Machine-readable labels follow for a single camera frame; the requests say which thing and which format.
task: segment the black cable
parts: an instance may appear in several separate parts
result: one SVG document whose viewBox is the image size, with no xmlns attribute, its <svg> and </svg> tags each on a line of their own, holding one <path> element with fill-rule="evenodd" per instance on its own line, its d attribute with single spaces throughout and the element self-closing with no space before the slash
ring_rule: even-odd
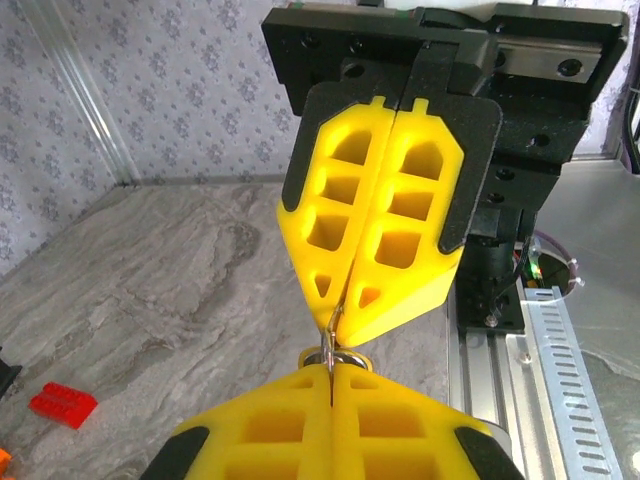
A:
<svg viewBox="0 0 640 480">
<path fill-rule="evenodd" d="M 636 93 L 636 108 L 638 108 L 637 105 L 638 105 L 638 94 Z M 638 140 L 640 140 L 640 122 L 638 122 L 638 124 L 636 125 L 636 130 L 635 132 L 633 132 L 633 141 L 638 143 Z"/>
<path fill-rule="evenodd" d="M 520 275 L 522 275 L 522 269 L 524 268 L 525 264 L 527 263 L 527 259 L 529 258 L 529 247 L 531 246 L 532 237 L 533 235 L 529 235 L 524 239 L 524 242 L 522 242 L 520 258 L 518 259 L 516 268 L 513 270 L 511 277 L 509 277 L 509 279 L 503 284 L 504 287 L 502 288 L 502 290 L 500 290 L 500 293 L 493 297 L 493 301 L 491 302 L 491 314 L 496 318 L 500 318 L 502 316 L 502 307 L 504 306 L 501 302 L 502 296 L 507 290 L 509 290 L 509 288 L 511 288 L 511 285 L 518 281 Z"/>
<path fill-rule="evenodd" d="M 629 93 L 627 94 L 627 102 L 624 108 L 624 126 L 622 129 L 622 142 L 624 148 L 631 160 L 631 173 L 640 173 L 640 151 L 638 151 L 638 144 L 634 140 L 633 126 L 633 113 L 638 105 L 638 73 L 634 74 L 634 81 L 629 86 Z"/>
</svg>

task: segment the wire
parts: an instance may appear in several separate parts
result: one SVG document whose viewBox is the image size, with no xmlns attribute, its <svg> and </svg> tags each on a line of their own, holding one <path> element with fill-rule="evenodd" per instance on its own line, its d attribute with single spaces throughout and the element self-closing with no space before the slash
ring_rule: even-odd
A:
<svg viewBox="0 0 640 480">
<path fill-rule="evenodd" d="M 629 155 L 631 161 L 631 173 L 640 173 L 640 151 L 638 151 L 638 144 L 634 140 L 634 132 L 632 122 L 633 113 L 638 105 L 638 77 L 637 72 L 634 74 L 634 83 L 629 88 L 627 93 L 627 102 L 624 107 L 624 127 L 622 130 L 622 142 L 624 148 Z"/>
<path fill-rule="evenodd" d="M 567 268 L 569 269 L 569 283 L 567 285 L 567 291 L 564 296 L 567 297 L 573 291 L 576 284 L 584 285 L 584 281 L 578 276 L 578 261 L 571 256 L 569 251 L 548 233 L 541 232 L 540 230 L 535 230 L 533 234 L 555 248 L 567 264 Z"/>
<path fill-rule="evenodd" d="M 491 314 L 500 318 L 502 316 L 502 307 L 504 306 L 502 302 L 502 296 L 506 293 L 511 286 L 516 283 L 520 275 L 522 275 L 522 270 L 524 269 L 524 265 L 527 263 L 527 258 L 529 258 L 529 247 L 531 246 L 531 238 L 533 236 L 529 235 L 522 242 L 522 249 L 520 250 L 520 258 L 518 259 L 518 263 L 516 264 L 516 268 L 513 270 L 511 277 L 504 282 L 500 293 L 498 293 L 495 297 L 493 297 L 493 301 L 491 302 Z"/>
</svg>

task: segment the rectangular hole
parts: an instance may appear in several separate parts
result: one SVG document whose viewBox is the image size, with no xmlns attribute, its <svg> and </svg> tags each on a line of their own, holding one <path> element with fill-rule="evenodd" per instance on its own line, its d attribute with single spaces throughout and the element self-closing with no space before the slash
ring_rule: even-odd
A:
<svg viewBox="0 0 640 480">
<path fill-rule="evenodd" d="M 393 194 L 389 213 L 426 220 L 432 200 L 431 192 L 396 192 Z"/>
<path fill-rule="evenodd" d="M 364 456 L 365 480 L 426 480 L 440 478 L 433 457 L 424 452 L 368 452 Z"/>
<path fill-rule="evenodd" d="M 587 473 L 597 473 L 600 475 L 610 475 L 611 470 L 607 470 L 606 468 L 601 467 L 593 467 L 591 465 L 584 465 L 582 469 Z"/>
<path fill-rule="evenodd" d="M 578 440 L 576 440 L 576 443 L 578 445 L 582 445 L 584 447 L 593 447 L 593 448 L 602 447 L 602 445 L 600 445 L 600 442 L 594 442 L 592 440 L 581 440 L 581 439 L 578 439 Z"/>
<path fill-rule="evenodd" d="M 584 427 L 571 427 L 576 433 L 586 433 L 588 435 L 595 435 L 597 432 L 593 428 L 584 428 Z"/>
<path fill-rule="evenodd" d="M 300 410 L 265 409 L 247 422 L 244 443 L 301 442 L 305 414 Z"/>
<path fill-rule="evenodd" d="M 371 132 L 367 130 L 353 132 L 340 142 L 332 157 L 343 162 L 364 165 L 370 143 Z"/>
<path fill-rule="evenodd" d="M 348 217 L 340 215 L 318 215 L 307 242 L 318 248 L 335 252 L 340 248 Z"/>
<path fill-rule="evenodd" d="M 329 177 L 320 194 L 329 200 L 353 205 L 360 179 L 357 177 Z"/>
<path fill-rule="evenodd" d="M 409 268 L 416 259 L 420 234 L 384 232 L 376 252 L 376 262 L 395 268 Z"/>
<path fill-rule="evenodd" d="M 582 458 L 589 458 L 591 460 L 604 460 L 604 456 L 600 455 L 599 453 L 591 453 L 591 452 L 578 452 L 578 455 L 580 455 Z"/>
<path fill-rule="evenodd" d="M 579 408 L 580 410 L 589 410 L 589 407 L 582 403 L 567 402 L 565 403 L 565 405 L 569 408 Z"/>
<path fill-rule="evenodd" d="M 375 390 L 378 388 L 378 384 L 375 380 L 358 375 L 351 378 L 351 388 L 354 390 Z"/>
<path fill-rule="evenodd" d="M 361 437 L 415 438 L 424 432 L 418 413 L 397 405 L 363 405 L 358 409 Z"/>
<path fill-rule="evenodd" d="M 224 480 L 297 480 L 298 460 L 294 458 L 232 463 L 225 469 Z"/>
<path fill-rule="evenodd" d="M 565 397 L 586 398 L 582 393 L 562 392 Z"/>
<path fill-rule="evenodd" d="M 297 380 L 291 388 L 312 388 L 313 387 L 313 379 L 311 377 L 305 377 Z"/>
<path fill-rule="evenodd" d="M 571 420 L 576 420 L 577 422 L 593 422 L 593 418 L 584 417 L 582 415 L 569 415 Z"/>
</svg>

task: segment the orange object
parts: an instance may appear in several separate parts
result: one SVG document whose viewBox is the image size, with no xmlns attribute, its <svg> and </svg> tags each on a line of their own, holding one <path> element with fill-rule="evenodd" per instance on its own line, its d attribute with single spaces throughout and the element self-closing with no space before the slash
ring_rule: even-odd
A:
<svg viewBox="0 0 640 480">
<path fill-rule="evenodd" d="M 4 472 L 7 471 L 7 468 L 9 468 L 10 461 L 11 461 L 11 455 L 9 455 L 9 452 L 5 452 L 0 448 L 0 475 L 4 475 Z"/>
</svg>

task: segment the perforated metal bracket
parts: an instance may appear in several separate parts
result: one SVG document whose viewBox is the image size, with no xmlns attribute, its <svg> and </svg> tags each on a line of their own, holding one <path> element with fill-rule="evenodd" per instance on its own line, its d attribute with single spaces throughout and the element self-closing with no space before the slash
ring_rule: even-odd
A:
<svg viewBox="0 0 640 480">
<path fill-rule="evenodd" d="M 569 478 L 622 478 L 560 290 L 525 298 Z"/>
</svg>

